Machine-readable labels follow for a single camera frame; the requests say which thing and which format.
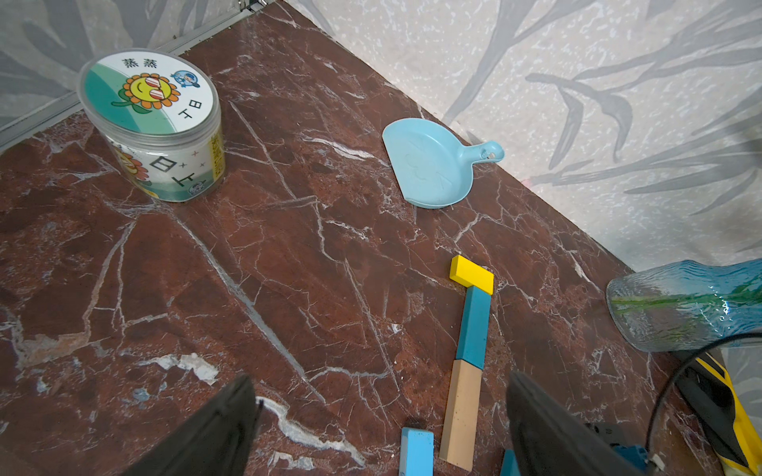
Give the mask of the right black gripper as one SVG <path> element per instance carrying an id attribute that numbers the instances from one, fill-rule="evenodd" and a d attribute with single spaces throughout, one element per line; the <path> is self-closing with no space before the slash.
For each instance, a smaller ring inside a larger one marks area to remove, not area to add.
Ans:
<path id="1" fill-rule="evenodd" d="M 614 452 L 630 462 L 642 473 L 648 472 L 648 455 L 642 445 L 630 444 L 618 424 L 587 422 L 585 426 L 594 432 Z"/>

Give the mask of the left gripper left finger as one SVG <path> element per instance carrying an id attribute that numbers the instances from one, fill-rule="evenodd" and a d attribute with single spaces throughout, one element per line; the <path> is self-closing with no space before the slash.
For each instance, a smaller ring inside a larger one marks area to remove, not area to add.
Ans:
<path id="1" fill-rule="evenodd" d="M 240 375 L 124 473 L 242 475 L 261 414 L 251 379 Z"/>

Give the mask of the teal block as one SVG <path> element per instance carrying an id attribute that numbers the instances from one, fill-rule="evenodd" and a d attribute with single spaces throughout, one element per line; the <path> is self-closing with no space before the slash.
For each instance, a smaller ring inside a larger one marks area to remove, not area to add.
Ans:
<path id="1" fill-rule="evenodd" d="M 478 287 L 466 290 L 456 360 L 466 361 L 480 370 L 485 364 L 490 305 L 490 294 Z"/>
<path id="2" fill-rule="evenodd" d="M 515 452 L 511 449 L 504 451 L 502 465 L 500 469 L 500 476 L 520 476 L 518 463 Z"/>

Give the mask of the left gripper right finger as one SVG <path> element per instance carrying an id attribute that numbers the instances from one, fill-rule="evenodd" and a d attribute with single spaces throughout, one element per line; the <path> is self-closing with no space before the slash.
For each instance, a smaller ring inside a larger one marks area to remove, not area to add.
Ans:
<path id="1" fill-rule="evenodd" d="M 510 374 L 510 434 L 522 475 L 644 475 L 529 376 Z"/>

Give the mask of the tan wooden block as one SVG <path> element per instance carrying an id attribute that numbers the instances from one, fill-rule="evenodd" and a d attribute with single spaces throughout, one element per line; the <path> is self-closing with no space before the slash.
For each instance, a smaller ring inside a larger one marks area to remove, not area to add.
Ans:
<path id="1" fill-rule="evenodd" d="M 455 360 L 450 376 L 440 458 L 467 472 L 472 471 L 482 371 Z"/>

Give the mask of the small yellow block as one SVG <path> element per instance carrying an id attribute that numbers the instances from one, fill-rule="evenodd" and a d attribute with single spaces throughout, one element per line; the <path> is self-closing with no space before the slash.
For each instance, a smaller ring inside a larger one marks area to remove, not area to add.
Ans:
<path id="1" fill-rule="evenodd" d="M 450 262 L 450 279 L 466 288 L 476 287 L 492 296 L 494 275 L 464 256 L 456 255 Z"/>

